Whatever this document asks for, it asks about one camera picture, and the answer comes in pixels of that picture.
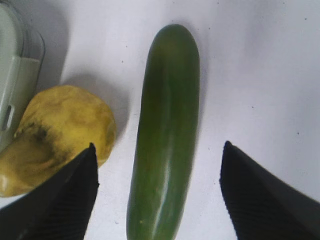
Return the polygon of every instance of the cucumber skin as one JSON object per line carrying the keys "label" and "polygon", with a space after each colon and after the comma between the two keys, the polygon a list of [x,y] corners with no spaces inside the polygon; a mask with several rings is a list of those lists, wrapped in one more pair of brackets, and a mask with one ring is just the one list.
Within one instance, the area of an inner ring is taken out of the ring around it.
{"label": "cucumber skin", "polygon": [[151,45],[127,209],[128,240],[173,240],[193,166],[199,111],[197,45],[181,25]]}

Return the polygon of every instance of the light green container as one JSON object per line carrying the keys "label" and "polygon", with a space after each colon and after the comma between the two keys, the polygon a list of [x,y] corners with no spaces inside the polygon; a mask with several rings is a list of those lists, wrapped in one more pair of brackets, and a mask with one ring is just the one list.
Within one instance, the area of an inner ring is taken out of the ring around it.
{"label": "light green container", "polygon": [[40,34],[0,1],[0,152],[13,140],[35,93],[44,51]]}

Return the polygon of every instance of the white table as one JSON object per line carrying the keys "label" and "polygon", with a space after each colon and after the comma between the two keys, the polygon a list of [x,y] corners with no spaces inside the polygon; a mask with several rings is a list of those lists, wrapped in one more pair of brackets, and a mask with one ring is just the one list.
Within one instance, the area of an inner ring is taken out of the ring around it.
{"label": "white table", "polygon": [[201,57],[198,141],[176,239],[236,239],[219,185],[226,140],[320,201],[320,1],[14,3],[45,40],[38,91],[59,83],[85,87],[115,114],[118,138],[99,169],[86,240],[126,239],[147,54],[171,23],[189,28]]}

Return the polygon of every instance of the cucumber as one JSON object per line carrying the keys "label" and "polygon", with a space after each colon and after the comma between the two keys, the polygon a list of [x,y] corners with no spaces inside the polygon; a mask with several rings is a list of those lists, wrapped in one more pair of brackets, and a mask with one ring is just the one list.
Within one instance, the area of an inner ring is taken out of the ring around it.
{"label": "cucumber", "polygon": [[128,240],[173,240],[193,166],[200,63],[190,32],[175,24],[156,35],[147,58],[130,194]]}

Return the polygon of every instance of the clear plastic container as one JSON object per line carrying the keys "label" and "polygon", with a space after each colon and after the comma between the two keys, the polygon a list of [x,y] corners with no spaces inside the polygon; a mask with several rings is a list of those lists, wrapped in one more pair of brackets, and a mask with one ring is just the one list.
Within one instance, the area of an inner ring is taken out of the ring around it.
{"label": "clear plastic container", "polygon": [[0,1],[0,152],[13,140],[35,93],[44,52],[41,35]]}

